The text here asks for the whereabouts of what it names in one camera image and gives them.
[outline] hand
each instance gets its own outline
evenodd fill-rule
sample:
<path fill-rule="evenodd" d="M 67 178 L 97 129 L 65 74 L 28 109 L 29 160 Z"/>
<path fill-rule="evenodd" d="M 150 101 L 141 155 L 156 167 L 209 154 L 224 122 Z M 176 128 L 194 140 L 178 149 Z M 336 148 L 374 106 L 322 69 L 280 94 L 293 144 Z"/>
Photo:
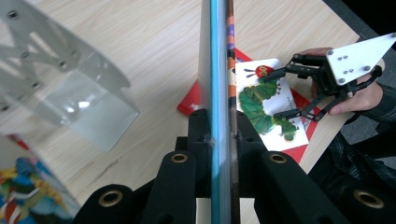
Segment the hand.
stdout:
<path fill-rule="evenodd" d="M 316 55 L 324 56 L 326 52 L 332 48 L 318 48 L 318 49 L 307 49 L 299 54 L 303 55 Z M 370 75 L 365 75 L 358 78 L 358 83 L 366 81 L 370 78 Z M 313 81 L 311 85 L 311 93 L 314 97 L 318 94 L 318 84 Z M 335 105 L 330 111 L 330 115 L 336 115 L 340 113 L 352 112 L 352 111 L 362 111 L 369 110 L 376 107 L 382 99 L 384 91 L 378 83 L 373 82 L 367 88 L 357 91 L 352 98 Z"/>

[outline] gray carpet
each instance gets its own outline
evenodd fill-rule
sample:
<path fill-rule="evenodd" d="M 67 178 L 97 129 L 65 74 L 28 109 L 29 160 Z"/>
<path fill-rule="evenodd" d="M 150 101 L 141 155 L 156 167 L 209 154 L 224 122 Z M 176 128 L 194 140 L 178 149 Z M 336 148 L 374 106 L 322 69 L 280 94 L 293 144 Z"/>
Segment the gray carpet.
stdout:
<path fill-rule="evenodd" d="M 346 24 L 348 24 L 358 35 L 361 40 L 377 37 L 378 34 L 370 28 L 363 19 L 357 16 L 342 0 L 323 0 Z M 378 82 L 396 87 L 396 51 L 390 49 L 384 56 L 385 70 Z M 378 123 L 365 117 L 359 117 L 354 122 L 345 125 L 341 133 L 350 143 L 357 143 L 370 136 L 376 135 L 375 130 Z M 385 159 L 384 163 L 391 167 L 396 167 L 395 159 Z"/>

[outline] dark sleeve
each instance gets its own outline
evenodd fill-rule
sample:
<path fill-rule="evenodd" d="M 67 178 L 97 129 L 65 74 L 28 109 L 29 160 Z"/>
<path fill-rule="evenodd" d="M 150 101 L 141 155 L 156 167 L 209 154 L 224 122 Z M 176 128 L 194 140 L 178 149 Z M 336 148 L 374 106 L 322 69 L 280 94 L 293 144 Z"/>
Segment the dark sleeve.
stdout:
<path fill-rule="evenodd" d="M 381 102 L 373 109 L 360 112 L 359 114 L 380 123 L 396 123 L 396 89 L 378 84 L 384 90 Z"/>

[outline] table surface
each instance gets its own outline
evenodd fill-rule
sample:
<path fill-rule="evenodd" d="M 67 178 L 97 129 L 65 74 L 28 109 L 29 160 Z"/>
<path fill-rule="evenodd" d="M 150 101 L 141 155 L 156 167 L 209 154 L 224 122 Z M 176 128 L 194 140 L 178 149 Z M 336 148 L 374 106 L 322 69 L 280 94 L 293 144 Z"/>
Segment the table surface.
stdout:
<path fill-rule="evenodd" d="M 197 78 L 201 1 L 35 0 L 35 5 L 90 43 L 130 80 L 123 90 L 140 115 L 109 152 L 67 127 L 55 128 L 23 108 L 2 120 L 1 133 L 21 133 L 80 204 L 97 189 L 137 189 L 155 178 L 163 156 L 186 136 L 188 118 L 178 103 Z M 318 47 L 338 48 L 359 38 L 320 0 L 234 0 L 235 45 L 253 60 Z M 311 99 L 309 80 L 288 76 Z M 306 172 L 348 115 L 325 116 L 302 158 Z M 251 200 L 242 200 L 242 223 L 257 223 Z"/>

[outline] brass ring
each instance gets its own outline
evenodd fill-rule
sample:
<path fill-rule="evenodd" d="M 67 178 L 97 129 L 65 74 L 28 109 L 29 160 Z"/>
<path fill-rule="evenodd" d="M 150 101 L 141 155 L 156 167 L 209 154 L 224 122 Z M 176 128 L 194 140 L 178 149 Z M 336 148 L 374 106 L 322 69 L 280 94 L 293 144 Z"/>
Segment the brass ring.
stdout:
<path fill-rule="evenodd" d="M 103 207 L 111 207 L 119 203 L 122 197 L 123 195 L 121 191 L 117 189 L 109 190 L 108 192 L 105 192 L 100 196 L 99 204 L 102 205 Z"/>
<path fill-rule="evenodd" d="M 171 157 L 171 161 L 176 163 L 182 163 L 185 162 L 188 158 L 189 157 L 187 157 L 186 155 L 178 153 Z"/>
<path fill-rule="evenodd" d="M 270 155 L 270 160 L 276 163 L 285 163 L 288 159 L 286 159 L 286 157 L 279 154 L 272 154 Z"/>
<path fill-rule="evenodd" d="M 363 191 L 360 189 L 356 189 L 353 192 L 353 196 L 355 196 L 356 200 L 358 200 L 358 202 L 372 207 L 372 208 L 383 208 L 384 207 L 384 202 L 376 197 L 374 194 L 371 194 L 367 191 Z"/>

